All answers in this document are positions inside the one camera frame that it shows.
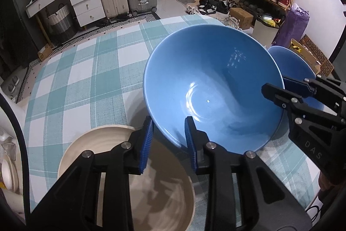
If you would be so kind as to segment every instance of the desk leg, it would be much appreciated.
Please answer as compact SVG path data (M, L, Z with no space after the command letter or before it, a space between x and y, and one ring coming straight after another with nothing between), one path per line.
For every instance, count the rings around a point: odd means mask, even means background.
M50 46L51 48L54 48L54 45L53 45L53 43L51 43L51 40L49 39L48 34L46 33L46 31L45 31L45 29L44 29L44 27L43 27L43 25L42 25L42 23L41 23L41 20L40 20L40 18L39 18L39 16L38 16L37 14L35 14L35 18L36 18L36 20L37 20L37 22L38 22L38 25L40 26L40 29L41 29L41 31L42 31L44 37L45 37L46 40L47 40L49 46Z

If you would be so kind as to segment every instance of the cardboard box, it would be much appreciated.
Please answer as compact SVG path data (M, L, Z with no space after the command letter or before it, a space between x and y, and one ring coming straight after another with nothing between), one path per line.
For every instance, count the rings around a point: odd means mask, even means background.
M41 50L37 54L41 62L43 62L46 58L49 57L49 55L51 55L51 53L51 47L49 46L49 44L46 44L44 47L41 48Z
M290 50L298 54L310 66L315 75L321 72L320 63L316 60L314 55L311 54L303 45L294 39L291 39Z
M229 10L229 16L234 17L237 20L240 20L239 27L242 30L247 30L251 27L253 16L247 11L241 8L231 8Z
M334 70L334 66L328 60L326 55L323 54L323 52L317 47L316 44L314 44L314 42L307 35L304 35L304 37L302 37L302 39L299 42L302 45L306 46L307 49L309 49L311 53L314 55L314 57L317 59L317 61L321 63L321 75L328 77L330 73Z

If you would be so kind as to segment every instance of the purple plastic bag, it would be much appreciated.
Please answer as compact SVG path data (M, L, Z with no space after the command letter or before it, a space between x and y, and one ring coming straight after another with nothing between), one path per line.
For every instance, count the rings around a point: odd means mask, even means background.
M299 41L309 23L309 12L293 4L287 12L286 20L279 28L272 45L290 47L291 39Z

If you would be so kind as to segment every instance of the checkered tablecloth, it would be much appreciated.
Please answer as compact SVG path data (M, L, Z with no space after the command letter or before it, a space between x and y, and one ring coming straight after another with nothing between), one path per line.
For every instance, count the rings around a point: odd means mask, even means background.
M147 115L142 82L149 55L169 34L200 23L221 25L201 15L138 24L86 40L43 66L32 89L24 127L31 209L53 186L65 150L81 134L105 124L141 126ZM196 214L190 229L203 230L207 178L194 176L185 153L159 132L155 137L176 150L191 175ZM272 139L259 155L302 206L307 206L318 189L318 170L288 139L287 131Z

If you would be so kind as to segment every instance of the silver bolt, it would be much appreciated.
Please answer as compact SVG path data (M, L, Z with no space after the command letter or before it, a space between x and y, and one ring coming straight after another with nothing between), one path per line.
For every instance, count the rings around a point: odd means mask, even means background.
M122 142L122 148L130 149L131 148L131 143L130 142Z
M206 144L206 146L209 148L209 149L215 149L216 148L216 144L214 142L208 142Z
M255 158L256 153L253 152L253 151L247 151L247 152L245 153L245 155L246 155L248 158Z
M296 118L295 123L296 124L302 124L303 120L301 118Z
M92 152L91 152L90 150L85 150L85 151L82 153L82 157L83 157L83 158L89 158L91 155L92 155Z

